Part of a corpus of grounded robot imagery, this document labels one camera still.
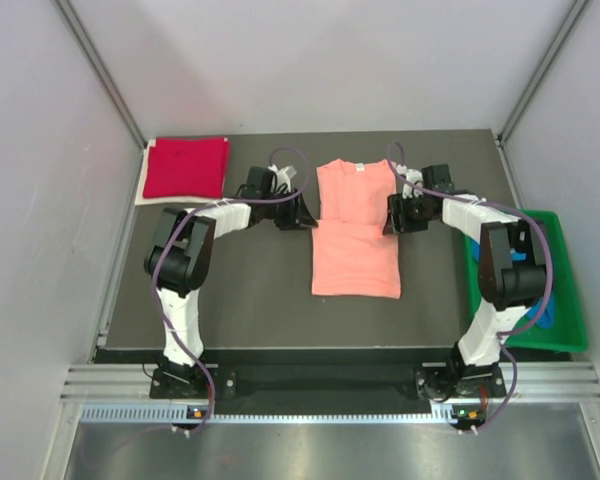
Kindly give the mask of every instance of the metal floor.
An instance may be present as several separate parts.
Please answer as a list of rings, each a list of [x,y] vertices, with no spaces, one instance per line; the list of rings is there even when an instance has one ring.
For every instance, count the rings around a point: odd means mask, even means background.
[[[448,163],[458,188],[512,205],[493,134],[488,130],[361,132],[232,136],[225,182],[230,195],[250,166],[290,145],[311,162],[307,205],[319,218],[315,167],[343,158],[375,162],[399,140],[415,168]],[[283,152],[280,166],[301,161]],[[136,209],[127,261],[107,348],[161,348],[164,331],[150,298],[143,259],[163,206]],[[207,347],[446,346],[468,325],[467,281],[459,232],[440,223],[400,241],[399,300],[311,295],[310,232],[279,232],[272,224],[236,232],[214,245],[200,294],[200,328]]]
[[[596,480],[577,405],[513,405],[477,437],[447,425],[211,425],[186,440],[146,425],[81,424],[66,480]]]

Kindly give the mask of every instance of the green basket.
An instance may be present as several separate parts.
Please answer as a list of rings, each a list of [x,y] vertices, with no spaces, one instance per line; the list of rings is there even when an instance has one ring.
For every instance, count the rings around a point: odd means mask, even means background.
[[[523,212],[536,220],[543,221],[547,228],[551,258],[553,259],[553,298],[556,315],[551,328],[532,327],[520,335],[509,337],[506,345],[559,352],[583,352],[588,345],[587,331],[584,326],[578,290],[573,279],[560,220],[553,212],[541,210],[523,210]],[[465,254],[467,274],[469,275],[469,313],[473,319],[482,297],[478,288],[478,263],[471,255],[471,239],[469,237],[465,237]],[[521,327],[528,321],[529,319],[524,317],[516,327]]]

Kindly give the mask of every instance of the pink t-shirt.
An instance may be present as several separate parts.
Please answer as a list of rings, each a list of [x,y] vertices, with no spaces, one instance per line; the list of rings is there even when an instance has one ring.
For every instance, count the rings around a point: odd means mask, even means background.
[[[382,235],[396,180],[386,160],[341,159],[317,169],[321,219],[313,229],[314,295],[400,298],[398,239]]]

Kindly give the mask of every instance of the folded red cloth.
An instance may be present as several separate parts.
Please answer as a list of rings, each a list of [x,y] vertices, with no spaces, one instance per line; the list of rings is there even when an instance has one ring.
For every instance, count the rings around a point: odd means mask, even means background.
[[[142,196],[222,198],[228,163],[229,141],[224,137],[157,138],[156,145],[149,147]]]

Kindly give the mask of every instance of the white wall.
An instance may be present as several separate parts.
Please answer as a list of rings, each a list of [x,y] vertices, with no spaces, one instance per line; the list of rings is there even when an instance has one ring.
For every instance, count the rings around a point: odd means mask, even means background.
[[[146,136],[493,128],[567,0],[73,0]]]
[[[42,466],[137,152],[51,2],[1,1],[0,479]]]
[[[600,0],[509,142],[526,204],[560,214],[600,376]]]

